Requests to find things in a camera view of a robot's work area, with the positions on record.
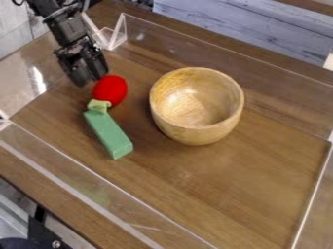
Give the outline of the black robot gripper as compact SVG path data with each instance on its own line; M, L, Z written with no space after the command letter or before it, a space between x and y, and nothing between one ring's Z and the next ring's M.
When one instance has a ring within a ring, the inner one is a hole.
M60 45L55 55L78 87L83 87L91 78L100 80L110 71L104 55L82 17L82 13L91 6L92 3L41 4L43 23Z

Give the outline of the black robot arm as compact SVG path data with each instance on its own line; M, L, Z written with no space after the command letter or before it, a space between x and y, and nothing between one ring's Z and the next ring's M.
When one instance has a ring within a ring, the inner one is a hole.
M59 43L54 55L79 87L100 80L110 71L102 48L83 19L84 11L99 1L25 0L33 13L43 17L43 23Z

